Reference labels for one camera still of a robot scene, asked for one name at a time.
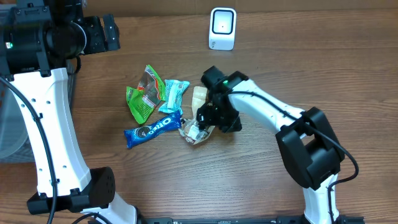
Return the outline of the white barcode scanner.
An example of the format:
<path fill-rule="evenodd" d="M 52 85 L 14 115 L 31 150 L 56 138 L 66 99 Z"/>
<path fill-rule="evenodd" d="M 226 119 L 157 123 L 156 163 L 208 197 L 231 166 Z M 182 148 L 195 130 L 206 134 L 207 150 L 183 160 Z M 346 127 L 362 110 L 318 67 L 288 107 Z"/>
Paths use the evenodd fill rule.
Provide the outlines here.
<path fill-rule="evenodd" d="M 230 51 L 236 35 L 236 11 L 229 7 L 216 7 L 210 14 L 208 46 L 211 50 Z"/>

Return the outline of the blue Oreo cookie pack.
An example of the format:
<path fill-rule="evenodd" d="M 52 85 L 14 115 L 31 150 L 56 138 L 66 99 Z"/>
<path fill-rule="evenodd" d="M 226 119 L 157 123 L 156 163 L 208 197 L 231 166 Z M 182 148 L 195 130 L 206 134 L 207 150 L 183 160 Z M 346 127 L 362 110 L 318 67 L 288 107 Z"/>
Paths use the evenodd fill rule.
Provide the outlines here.
<path fill-rule="evenodd" d="M 176 111 L 150 125 L 126 129 L 124 130 L 124 136 L 127 141 L 127 148 L 131 149 L 156 138 L 162 133 L 174 131 L 181 127 L 181 114 L 179 111 Z"/>

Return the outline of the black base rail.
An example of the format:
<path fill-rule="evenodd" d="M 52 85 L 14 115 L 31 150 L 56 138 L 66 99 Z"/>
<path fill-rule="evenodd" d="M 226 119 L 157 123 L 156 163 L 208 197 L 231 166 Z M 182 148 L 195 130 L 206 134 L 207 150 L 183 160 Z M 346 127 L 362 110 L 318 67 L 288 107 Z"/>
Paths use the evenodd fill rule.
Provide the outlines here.
<path fill-rule="evenodd" d="M 138 223 L 146 224 L 304 224 L 303 215 L 301 216 L 281 216 L 276 218 L 240 218 L 240 219 L 173 219 L 162 218 L 142 218 Z"/>

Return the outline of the light teal snack packet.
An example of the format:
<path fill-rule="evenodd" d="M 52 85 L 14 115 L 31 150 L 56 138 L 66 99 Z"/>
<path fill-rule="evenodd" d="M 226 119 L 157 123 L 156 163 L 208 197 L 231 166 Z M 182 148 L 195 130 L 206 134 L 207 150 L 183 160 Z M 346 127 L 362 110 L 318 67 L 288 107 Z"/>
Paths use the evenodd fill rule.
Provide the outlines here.
<path fill-rule="evenodd" d="M 174 113 L 179 111 L 183 115 L 182 96 L 189 87 L 190 82 L 180 80 L 165 81 L 165 102 L 158 109 L 161 113 Z"/>

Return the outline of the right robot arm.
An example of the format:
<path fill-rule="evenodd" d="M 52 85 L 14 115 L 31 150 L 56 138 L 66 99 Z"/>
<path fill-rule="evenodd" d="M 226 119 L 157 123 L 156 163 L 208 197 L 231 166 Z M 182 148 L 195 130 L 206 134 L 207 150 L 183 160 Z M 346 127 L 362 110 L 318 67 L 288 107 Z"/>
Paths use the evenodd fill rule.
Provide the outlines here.
<path fill-rule="evenodd" d="M 364 218 L 342 215 L 336 207 L 335 186 L 355 179 L 359 166 L 339 143 L 322 110 L 290 106 L 239 71 L 226 76 L 212 66 L 201 82 L 208 89 L 208 100 L 197 111 L 199 127 L 217 126 L 232 133 L 242 129 L 240 113 L 256 119 L 275 134 L 286 171 L 303 188 L 302 215 L 253 223 L 364 223 Z"/>

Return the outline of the grey plastic mesh basket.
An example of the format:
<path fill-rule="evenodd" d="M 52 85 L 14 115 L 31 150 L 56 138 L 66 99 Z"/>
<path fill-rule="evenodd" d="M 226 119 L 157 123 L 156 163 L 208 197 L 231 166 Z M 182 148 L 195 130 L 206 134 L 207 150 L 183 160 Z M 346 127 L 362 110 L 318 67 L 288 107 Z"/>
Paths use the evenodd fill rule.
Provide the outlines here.
<path fill-rule="evenodd" d="M 12 91 L 1 85 L 1 162 L 34 162 L 25 123 Z"/>

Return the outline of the green snack packet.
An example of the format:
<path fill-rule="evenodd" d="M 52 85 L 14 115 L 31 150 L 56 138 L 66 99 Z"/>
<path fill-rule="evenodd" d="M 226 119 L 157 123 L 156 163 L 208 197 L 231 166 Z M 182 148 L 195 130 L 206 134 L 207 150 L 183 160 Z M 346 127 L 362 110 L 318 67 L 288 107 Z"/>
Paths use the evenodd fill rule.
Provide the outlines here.
<path fill-rule="evenodd" d="M 142 125 L 161 101 L 165 101 L 165 83 L 151 65 L 146 65 L 137 87 L 126 87 L 127 105 L 136 122 Z"/>

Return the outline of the brown paper bread bag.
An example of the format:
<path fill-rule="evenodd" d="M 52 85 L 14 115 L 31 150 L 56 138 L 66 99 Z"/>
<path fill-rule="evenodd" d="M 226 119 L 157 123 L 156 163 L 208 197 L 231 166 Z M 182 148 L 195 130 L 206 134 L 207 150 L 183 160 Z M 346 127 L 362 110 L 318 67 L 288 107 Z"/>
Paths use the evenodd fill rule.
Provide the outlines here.
<path fill-rule="evenodd" d="M 200 129 L 197 118 L 197 110 L 206 102 L 207 89 L 202 86 L 195 86 L 192 96 L 192 119 L 181 119 L 182 127 L 178 130 L 180 135 L 191 145 L 199 144 L 207 140 L 215 126 L 206 126 Z"/>

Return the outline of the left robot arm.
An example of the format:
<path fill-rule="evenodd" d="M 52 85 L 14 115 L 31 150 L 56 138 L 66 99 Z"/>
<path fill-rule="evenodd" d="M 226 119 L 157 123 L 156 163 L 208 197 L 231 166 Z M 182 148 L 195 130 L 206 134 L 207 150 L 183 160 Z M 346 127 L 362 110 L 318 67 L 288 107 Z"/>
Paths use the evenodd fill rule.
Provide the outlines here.
<path fill-rule="evenodd" d="M 117 193 L 109 167 L 90 169 L 81 154 L 68 99 L 67 62 L 120 48 L 114 17 L 86 17 L 83 1 L 18 1 L 1 25 L 1 81 L 14 94 L 34 154 L 33 215 L 80 213 L 98 223 L 140 222 Z"/>

